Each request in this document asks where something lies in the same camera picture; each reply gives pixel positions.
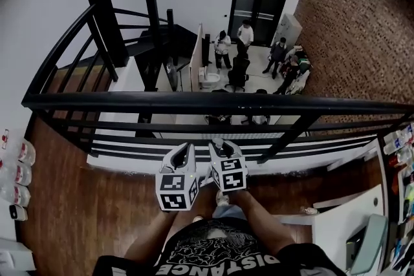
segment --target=wooden floor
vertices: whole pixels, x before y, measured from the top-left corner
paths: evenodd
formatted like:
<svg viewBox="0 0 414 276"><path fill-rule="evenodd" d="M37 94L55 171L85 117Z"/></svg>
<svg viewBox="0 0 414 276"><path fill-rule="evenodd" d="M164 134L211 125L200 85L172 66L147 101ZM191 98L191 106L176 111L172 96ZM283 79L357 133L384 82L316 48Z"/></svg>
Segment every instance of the wooden floor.
<svg viewBox="0 0 414 276"><path fill-rule="evenodd" d="M152 176L91 169L86 154L41 120L31 137L37 151L23 243L34 252L39 275L91 275L100 255L122 256L158 213ZM296 214L301 206L338 198L381 183L376 159L327 173L254 176L249 190L272 214ZM195 215L210 217L214 186L201 190L193 209L180 213L171 233ZM292 226L298 242L311 241L310 227Z"/></svg>

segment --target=black metal railing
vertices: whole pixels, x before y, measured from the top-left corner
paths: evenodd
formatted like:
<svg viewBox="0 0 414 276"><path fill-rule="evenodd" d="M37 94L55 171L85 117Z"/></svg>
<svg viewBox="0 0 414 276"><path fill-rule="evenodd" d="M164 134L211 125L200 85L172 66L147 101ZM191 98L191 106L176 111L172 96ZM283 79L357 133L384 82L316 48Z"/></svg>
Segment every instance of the black metal railing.
<svg viewBox="0 0 414 276"><path fill-rule="evenodd" d="M265 162L280 151L286 151L292 142L318 142L361 137L362 144L367 144L378 134L385 134L388 129L398 127L411 121L414 106L396 103L380 103L364 100L344 100L334 98L311 98L306 96L277 96L239 93L205 93L205 92L95 92L70 94L28 94L23 105L31 109L80 112L122 112L151 114L231 114L231 115L300 115L292 125L177 125L156 123L126 123L86 120L53 119L56 127L82 127L92 129L89 133L68 131L66 136L78 142L118 142L150 145L178 145L193 142L195 145L207 145L209 139L203 138L154 138L130 137L110 134L96 134L98 129L111 131L147 131L149 133L174 134L258 134L254 139L235 138L241 145L271 145L260 148L261 155L252 160ZM316 123L323 115L361 115L381 114L396 118L386 120L369 120L345 123ZM338 129L366 129L358 132L329 134ZM304 132L325 132L324 135L302 136ZM280 133L279 138L260 138L268 133ZM88 146L86 152L105 154L98 151L96 144ZM111 147L108 150L133 150L132 147Z"/></svg>
<svg viewBox="0 0 414 276"><path fill-rule="evenodd" d="M319 148L322 149L323 144L319 142L323 141L332 140L329 143L329 151L343 151L363 146L377 136L384 136L390 130L410 122L411 115L414 113L414 105L365 100L246 93L154 92L166 50L160 22L168 23L166 35L169 37L170 46L176 42L178 30L183 30L179 33L183 36L188 35L187 39L193 38L193 34L181 27L176 28L172 10L167 11L168 20L160 19L157 0L146 0L148 14L113 8L111 0L89 0L89 2L90 7L71 25L50 51L34 76L22 102L23 106L32 109L49 126L86 153L145 160L151 158L148 154L155 154L153 158L158 160L160 151L164 152L165 148L160 149L157 146L174 146L182 142L206 146L214 135L223 137L232 135L232 139L239 145L250 146L248 160L263 163L269 159L286 157L286 154L280 152L301 153L302 156L314 155L318 153ZM149 24L119 25L116 14L148 18ZM88 25L91 35L74 57L56 92L49 91L58 71L56 66L58 60L85 25ZM135 39L123 40L121 34L123 29L147 29L147 34ZM88 66L75 88L67 89L75 68L93 41L97 48L95 55L89 59ZM148 71L152 76L146 80L145 91L105 92L108 83L118 79L115 68L123 67L128 62L131 56L129 49L136 50L135 45L146 44L143 41L150 42L152 52L147 62ZM175 48L169 49L169 55L171 50L174 53ZM90 82L91 73L98 60L102 60L103 65L94 77L94 81ZM109 73L109 81L106 82L106 88L102 92L98 87L105 71ZM85 90L87 82L92 85L88 91ZM105 122L100 120L101 114L105 112L135 114L137 121L131 123L118 119L117 122ZM152 114L297 115L299 118L288 125L177 125L150 123ZM322 116L338 115L375 115L381 118L356 122L343 121L343 119L341 122L334 123L318 122ZM122 132L135 132L135 136L123 135ZM291 145L298 142L312 145ZM126 145L131 143L145 144L147 152L142 152L143 147ZM196 151L196 157L205 159L208 156L206 151L201 149Z"/></svg>

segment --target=white cabinet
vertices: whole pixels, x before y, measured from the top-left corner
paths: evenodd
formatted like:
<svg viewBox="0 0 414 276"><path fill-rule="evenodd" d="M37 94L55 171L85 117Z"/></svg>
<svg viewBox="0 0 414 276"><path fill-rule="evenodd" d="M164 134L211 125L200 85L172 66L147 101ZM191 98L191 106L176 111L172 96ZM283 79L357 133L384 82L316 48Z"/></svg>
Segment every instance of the white cabinet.
<svg viewBox="0 0 414 276"><path fill-rule="evenodd" d="M4 271L35 270L32 251L20 242L0 239L0 274Z"/></svg>
<svg viewBox="0 0 414 276"><path fill-rule="evenodd" d="M286 38L287 49L290 50L296 44L301 32L302 26L298 20L292 14L285 14L276 29L272 45L284 37Z"/></svg>

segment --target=black t-shirt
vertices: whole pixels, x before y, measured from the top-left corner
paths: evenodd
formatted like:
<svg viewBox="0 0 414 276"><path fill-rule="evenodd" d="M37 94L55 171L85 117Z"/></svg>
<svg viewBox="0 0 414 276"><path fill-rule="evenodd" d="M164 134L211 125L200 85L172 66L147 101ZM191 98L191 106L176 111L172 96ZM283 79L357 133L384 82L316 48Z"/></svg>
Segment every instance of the black t-shirt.
<svg viewBox="0 0 414 276"><path fill-rule="evenodd" d="M180 230L167 242L153 268L100 257L93 275L112 275L113 271L127 275L345 275L314 244L293 244L275 257L269 255L248 222L232 217L201 220Z"/></svg>

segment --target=desk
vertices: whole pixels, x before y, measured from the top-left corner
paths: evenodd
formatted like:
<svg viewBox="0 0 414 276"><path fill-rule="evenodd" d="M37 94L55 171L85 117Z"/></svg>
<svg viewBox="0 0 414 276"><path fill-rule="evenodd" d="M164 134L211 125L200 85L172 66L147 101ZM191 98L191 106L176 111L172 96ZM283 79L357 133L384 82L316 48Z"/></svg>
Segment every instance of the desk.
<svg viewBox="0 0 414 276"><path fill-rule="evenodd" d="M346 240L367 225L371 214L384 215L381 185L330 211L315 215L312 220L312 241L325 251L337 267L345 271ZM365 276L377 274L381 250L371 271Z"/></svg>

